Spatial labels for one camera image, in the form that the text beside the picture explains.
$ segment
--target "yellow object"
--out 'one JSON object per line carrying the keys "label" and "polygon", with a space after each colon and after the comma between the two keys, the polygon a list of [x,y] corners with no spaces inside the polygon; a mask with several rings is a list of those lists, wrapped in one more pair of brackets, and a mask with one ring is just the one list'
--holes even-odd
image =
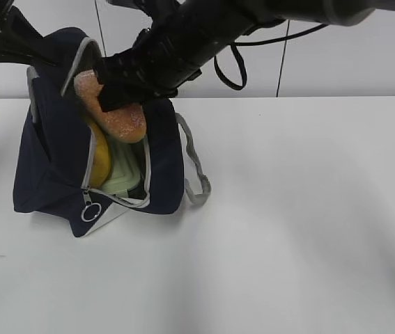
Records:
{"label": "yellow object", "polygon": [[100,127],[87,116],[84,116],[84,121],[92,129],[97,142],[89,183],[92,188],[98,189],[107,180],[111,172],[111,155],[106,137]]}

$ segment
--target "plastic container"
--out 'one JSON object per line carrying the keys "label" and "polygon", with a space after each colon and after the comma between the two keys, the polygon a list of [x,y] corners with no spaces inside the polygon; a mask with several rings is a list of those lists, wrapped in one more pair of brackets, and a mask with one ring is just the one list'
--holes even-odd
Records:
{"label": "plastic container", "polygon": [[112,169],[101,190],[109,195],[127,198],[128,192],[137,188],[141,173],[131,145],[107,136],[112,158]]}

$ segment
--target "bag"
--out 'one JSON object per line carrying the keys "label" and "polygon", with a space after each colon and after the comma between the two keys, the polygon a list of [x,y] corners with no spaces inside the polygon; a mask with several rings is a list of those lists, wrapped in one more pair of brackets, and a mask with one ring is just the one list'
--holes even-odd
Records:
{"label": "bag", "polygon": [[[31,106],[22,133],[13,200],[15,211],[43,212],[67,219],[73,235],[83,237],[127,210],[172,214],[186,192],[202,205],[211,185],[203,174],[191,131],[169,100],[143,105],[145,139],[130,149],[141,171],[141,182],[120,198],[90,187],[96,140],[79,115],[72,81],[101,57],[96,41],[76,28],[62,29],[45,42],[63,54],[63,65],[35,62],[27,71]],[[203,192],[196,195],[184,176],[178,125],[187,136],[187,153],[196,165]]]}

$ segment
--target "white wall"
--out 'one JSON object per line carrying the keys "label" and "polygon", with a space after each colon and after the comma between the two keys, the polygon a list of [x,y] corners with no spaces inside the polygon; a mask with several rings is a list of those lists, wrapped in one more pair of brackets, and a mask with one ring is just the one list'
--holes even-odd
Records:
{"label": "white wall", "polygon": [[[292,33],[307,24],[292,22]],[[395,95],[395,13],[288,43],[281,96]]]}
{"label": "white wall", "polygon": [[[132,45],[149,26],[141,12],[97,0],[107,54]],[[100,41],[94,0],[16,0],[29,21],[43,34],[64,26],[78,26]],[[292,22],[291,32],[313,24]],[[263,30],[243,40],[285,34],[285,25]],[[181,97],[273,97],[276,95],[284,44],[242,48],[249,73],[248,87],[235,92],[216,76],[212,63],[203,76],[181,89]],[[288,43],[280,96],[395,95],[395,13],[378,12],[352,28],[329,27]],[[232,80],[240,82],[230,51],[220,63]],[[25,66],[0,64],[0,97],[25,97]]]}

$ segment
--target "black robotic arm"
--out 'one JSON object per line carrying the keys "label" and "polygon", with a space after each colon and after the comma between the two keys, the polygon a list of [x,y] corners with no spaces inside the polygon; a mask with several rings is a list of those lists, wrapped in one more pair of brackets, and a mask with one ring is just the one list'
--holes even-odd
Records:
{"label": "black robotic arm", "polygon": [[[133,47],[95,66],[104,88],[103,111],[174,97],[200,68],[242,35],[287,19],[352,26],[375,9],[395,11],[395,0],[107,0],[153,18]],[[57,55],[12,6],[0,0],[0,63],[33,59],[57,65]]]}

